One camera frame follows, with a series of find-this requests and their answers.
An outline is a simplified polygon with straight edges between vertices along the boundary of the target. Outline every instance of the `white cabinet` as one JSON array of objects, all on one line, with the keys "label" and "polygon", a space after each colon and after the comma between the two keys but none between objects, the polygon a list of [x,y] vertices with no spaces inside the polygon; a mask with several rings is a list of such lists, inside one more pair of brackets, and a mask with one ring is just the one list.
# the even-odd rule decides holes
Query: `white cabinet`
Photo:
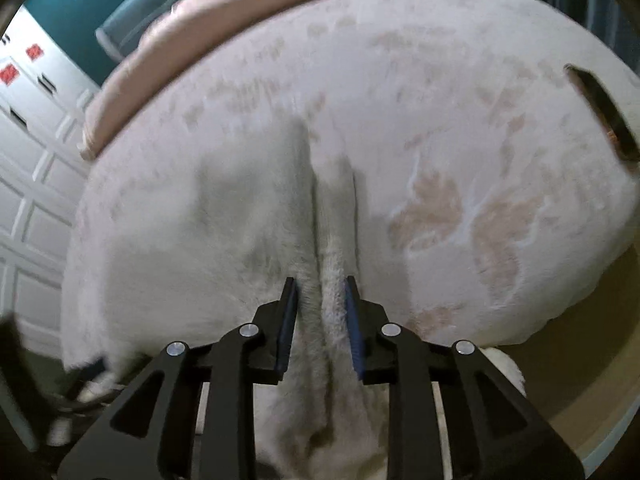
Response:
[{"label": "white cabinet", "polygon": [[60,355],[60,286],[89,165],[76,149],[98,91],[21,9],[0,44],[0,313]]}]

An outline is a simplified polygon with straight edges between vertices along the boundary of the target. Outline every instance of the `dark handle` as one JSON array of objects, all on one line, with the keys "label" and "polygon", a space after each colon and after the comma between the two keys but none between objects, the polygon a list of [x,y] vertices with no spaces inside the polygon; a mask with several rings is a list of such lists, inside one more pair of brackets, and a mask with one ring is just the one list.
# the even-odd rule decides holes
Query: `dark handle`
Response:
[{"label": "dark handle", "polygon": [[44,74],[38,77],[38,83],[51,95],[56,91],[56,86]]},{"label": "dark handle", "polygon": [[640,162],[636,139],[599,79],[588,70],[571,64],[564,70],[600,120],[618,156],[626,162]]},{"label": "dark handle", "polygon": [[23,127],[23,129],[28,132],[29,127],[27,126],[27,121],[25,121],[24,118],[18,112],[16,112],[13,108],[11,108],[10,111],[11,111],[11,118],[16,123],[20,124],[20,126]]},{"label": "dark handle", "polygon": [[47,86],[49,88],[51,88],[54,92],[57,92],[58,89],[56,88],[56,86],[51,82],[51,79],[49,79],[47,76],[45,76],[44,74],[41,74],[40,77],[42,78],[42,80],[47,84]]}]

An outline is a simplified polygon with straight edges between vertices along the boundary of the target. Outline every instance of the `silver screw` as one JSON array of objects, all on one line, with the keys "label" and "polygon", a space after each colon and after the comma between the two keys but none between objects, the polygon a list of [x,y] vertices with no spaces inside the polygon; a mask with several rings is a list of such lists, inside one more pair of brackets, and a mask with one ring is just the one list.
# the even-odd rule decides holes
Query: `silver screw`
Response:
[{"label": "silver screw", "polygon": [[252,337],[256,335],[258,332],[260,332],[260,329],[258,328],[257,325],[254,325],[253,323],[247,323],[246,325],[242,325],[240,327],[240,335],[242,337]]},{"label": "silver screw", "polygon": [[400,335],[400,332],[402,332],[402,329],[395,323],[387,323],[382,327],[382,333],[387,337],[395,337]]},{"label": "silver screw", "polygon": [[182,354],[185,350],[186,346],[180,341],[175,341],[166,348],[166,352],[173,357]]},{"label": "silver screw", "polygon": [[470,355],[476,350],[476,345],[471,341],[458,341],[456,343],[456,351],[462,355]]}]

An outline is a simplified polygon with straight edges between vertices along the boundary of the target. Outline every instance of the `clamp jaw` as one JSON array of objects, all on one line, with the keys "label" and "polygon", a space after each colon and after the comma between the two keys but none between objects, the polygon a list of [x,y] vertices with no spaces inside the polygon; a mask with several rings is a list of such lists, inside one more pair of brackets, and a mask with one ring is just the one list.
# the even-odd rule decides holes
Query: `clamp jaw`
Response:
[{"label": "clamp jaw", "polygon": [[188,478],[202,383],[209,381],[200,477],[255,479],[253,384],[287,370],[298,307],[288,278],[279,301],[220,341],[169,344],[65,457],[58,480]]},{"label": "clamp jaw", "polygon": [[390,385],[387,478],[444,477],[436,381],[455,480],[584,480],[578,457],[473,343],[447,348],[389,323],[353,276],[345,293],[354,370],[364,384]]}]

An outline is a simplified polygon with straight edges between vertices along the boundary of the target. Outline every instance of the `red sticker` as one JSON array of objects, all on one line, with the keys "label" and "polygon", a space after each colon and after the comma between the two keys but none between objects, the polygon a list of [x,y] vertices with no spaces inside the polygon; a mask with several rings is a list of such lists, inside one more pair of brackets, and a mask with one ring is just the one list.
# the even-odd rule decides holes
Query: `red sticker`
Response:
[{"label": "red sticker", "polygon": [[26,52],[27,56],[29,56],[32,61],[36,61],[36,59],[44,54],[44,50],[42,50],[40,45],[37,43],[32,44]]},{"label": "red sticker", "polygon": [[19,75],[20,72],[18,72],[18,69],[12,64],[8,64],[0,70],[0,80],[2,80],[2,82],[7,86],[9,86]]}]

